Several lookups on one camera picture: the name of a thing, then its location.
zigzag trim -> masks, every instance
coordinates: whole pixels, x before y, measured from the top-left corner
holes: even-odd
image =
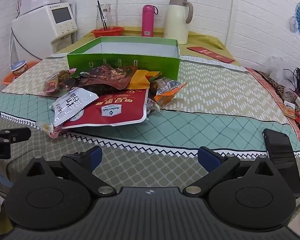
[[[32,126],[34,128],[39,129],[34,121],[18,118],[6,113],[1,113],[1,117],[8,119],[13,122],[25,124]],[[91,144],[95,145],[101,145],[106,147],[113,147],[113,148],[120,148],[120,149],[127,149],[127,150],[134,150],[134,151],[141,151],[141,152],[148,152],[149,154],[155,153],[155,154],[162,154],[162,155],[170,155],[170,156],[184,156],[184,157],[190,157],[193,158],[197,155],[198,150],[197,149],[180,149],[180,148],[173,148],[173,147],[161,147],[157,145],[146,145],[146,144],[134,144],[129,142],[122,142],[117,140],[109,140],[104,139],[100,137],[93,137],[88,135],[82,135],[79,133],[74,132],[64,132],[62,135],[65,138],[72,138],[77,139],[79,141],[89,142]],[[240,159],[249,159],[253,160],[256,159],[259,155],[267,155],[266,152],[261,151],[234,151],[229,149],[217,149],[214,150],[215,152],[218,152],[222,156],[225,156],[227,154],[233,154]],[[300,158],[300,151],[294,153],[295,157]]]
[[[135,144],[135,143],[128,143],[128,142],[122,142],[117,140],[109,140],[104,139],[100,137],[93,137],[93,136],[87,136],[82,135],[78,133],[73,132],[65,132],[64,137],[77,139],[79,141],[94,143],[96,145],[101,146],[107,146],[107,147],[114,147],[114,148],[120,148],[120,149],[128,149],[128,150],[134,150],[134,151],[141,151],[141,152],[148,152],[148,153],[155,153],[155,154],[163,154],[163,155],[170,155],[170,156],[184,156],[184,157],[191,157],[197,155],[198,150],[187,150],[187,149],[178,149],[173,147],[161,147],[156,145],[146,145],[146,144]]]
[[[28,119],[18,118],[18,117],[15,117],[13,115],[9,115],[9,114],[3,113],[3,112],[1,112],[1,117],[5,118],[5,119],[8,119],[10,121],[16,122],[16,123],[26,124],[26,125],[29,125],[29,126],[33,126],[34,128],[38,128],[35,125],[34,121],[31,121],[31,120],[28,120]]]

jug lid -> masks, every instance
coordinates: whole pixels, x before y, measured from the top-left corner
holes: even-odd
[[[24,65],[26,64],[25,60],[19,61],[19,62],[15,62],[13,63],[13,65],[10,67],[11,71],[16,71],[20,68],[22,68]]]
[[[188,6],[187,4],[185,4],[185,1],[188,0],[170,0],[169,5]]]

yellow packet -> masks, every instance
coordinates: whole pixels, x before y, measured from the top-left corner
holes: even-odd
[[[133,89],[148,89],[150,88],[150,82],[146,78],[146,76],[155,76],[159,71],[147,71],[147,70],[142,70],[138,69],[133,77],[131,78],[127,89],[133,90]]]

snack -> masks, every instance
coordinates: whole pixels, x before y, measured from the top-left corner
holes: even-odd
[[[181,85],[181,82],[172,80],[170,78],[160,78],[150,83],[150,94],[157,96],[162,95],[165,92],[171,91],[172,89]]]
[[[156,75],[159,75],[161,72],[159,71],[152,71],[149,72],[147,70],[138,69],[133,77],[131,78],[127,89],[147,89],[150,88],[150,82],[148,78],[153,78]]]
[[[159,94],[156,95],[154,97],[154,100],[157,102],[157,104],[162,108],[164,105],[166,105],[171,99],[174,98],[174,96],[176,95],[176,93],[178,93],[178,91],[183,88],[185,85],[187,85],[187,83],[184,83],[181,86],[178,86],[168,92],[165,92],[163,94]]]
[[[295,105],[288,101],[284,101],[283,114],[287,117],[295,119]]]
[[[75,68],[70,70],[61,70],[47,78],[43,85],[43,92],[51,93],[59,91],[61,88],[60,84],[68,80],[75,70]]]
[[[158,104],[155,101],[153,101],[151,98],[148,98],[147,115],[149,115],[153,111],[160,112],[160,107],[158,106]]]
[[[107,84],[119,90],[125,89],[137,69],[137,66],[113,68],[109,64],[105,64],[89,72],[81,72],[77,86]]]
[[[57,127],[80,112],[85,106],[98,99],[95,93],[83,88],[73,88],[52,103],[53,126]]]
[[[300,122],[300,112],[295,111],[295,114],[296,114],[296,121]]]
[[[61,131],[60,125],[54,127],[52,124],[47,124],[41,121],[36,122],[35,125],[39,127],[41,130],[43,130],[46,134],[48,134],[52,139],[57,138]]]
[[[62,124],[62,129],[82,126],[118,126],[143,122],[146,119],[148,89],[124,90],[100,96],[73,118]]]

jug handle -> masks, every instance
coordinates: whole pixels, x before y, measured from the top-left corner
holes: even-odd
[[[191,22],[192,16],[193,16],[193,5],[192,5],[192,3],[188,2],[188,1],[184,1],[184,3],[186,5],[188,5],[188,7],[189,7],[189,13],[188,13],[188,17],[186,19],[186,24],[189,24]]]

